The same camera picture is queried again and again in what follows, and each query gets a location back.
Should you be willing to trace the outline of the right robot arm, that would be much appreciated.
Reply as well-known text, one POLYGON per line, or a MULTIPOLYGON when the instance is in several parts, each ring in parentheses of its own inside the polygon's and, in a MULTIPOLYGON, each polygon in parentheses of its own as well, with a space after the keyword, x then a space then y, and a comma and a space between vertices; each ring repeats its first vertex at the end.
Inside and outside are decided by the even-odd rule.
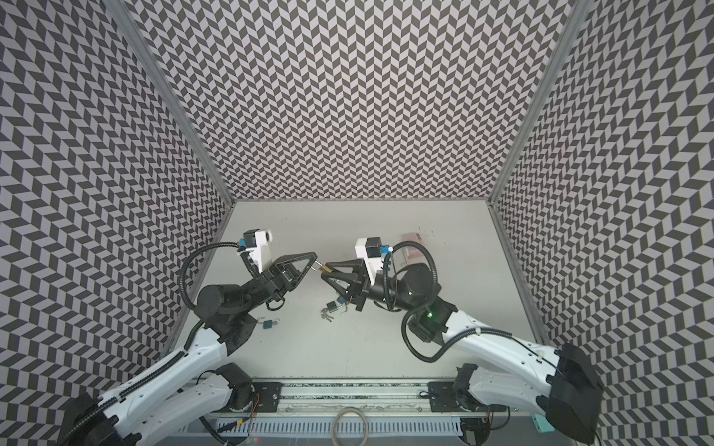
POLYGON ((582 348, 524 340, 445 301, 436 263, 422 243, 388 246, 379 237, 363 238, 355 253, 323 265, 322 279, 357 310, 371 300, 401 312, 402 340, 421 362, 438 362, 450 349, 469 353, 455 381, 458 404, 537 414, 571 440, 602 442, 604 383, 582 348))

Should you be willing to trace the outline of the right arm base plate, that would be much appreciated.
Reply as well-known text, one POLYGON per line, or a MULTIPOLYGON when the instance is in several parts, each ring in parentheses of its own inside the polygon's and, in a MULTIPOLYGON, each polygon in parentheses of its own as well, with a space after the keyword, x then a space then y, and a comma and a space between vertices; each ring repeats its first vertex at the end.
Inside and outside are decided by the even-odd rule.
POLYGON ((468 391, 455 390, 453 381, 432 381, 426 390, 420 390, 418 397, 428 400, 433 413, 495 413, 508 414, 503 405, 486 406, 479 403, 468 391))

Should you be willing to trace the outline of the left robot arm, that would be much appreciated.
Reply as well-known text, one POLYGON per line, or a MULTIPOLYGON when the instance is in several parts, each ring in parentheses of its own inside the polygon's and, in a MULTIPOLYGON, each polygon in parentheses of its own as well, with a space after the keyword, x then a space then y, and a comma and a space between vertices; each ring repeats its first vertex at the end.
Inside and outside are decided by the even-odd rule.
POLYGON ((271 234, 248 232, 238 242, 211 243, 189 255, 180 269, 180 297, 198 321, 183 344, 98 398, 76 397, 63 407, 59 445, 154 445, 194 420, 238 401, 255 407, 252 378, 229 358, 258 325, 252 311, 283 303, 317 262, 314 252, 270 257, 271 234), (191 298, 186 274, 205 252, 230 248, 243 258, 250 279, 242 285, 207 285, 191 298))

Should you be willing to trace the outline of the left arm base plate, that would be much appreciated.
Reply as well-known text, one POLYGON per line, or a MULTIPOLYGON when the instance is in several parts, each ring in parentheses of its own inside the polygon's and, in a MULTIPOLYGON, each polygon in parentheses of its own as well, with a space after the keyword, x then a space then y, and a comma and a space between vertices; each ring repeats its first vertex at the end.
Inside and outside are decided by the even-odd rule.
POLYGON ((225 409, 236 413, 276 413, 283 384, 277 381, 243 384, 232 391, 225 409))

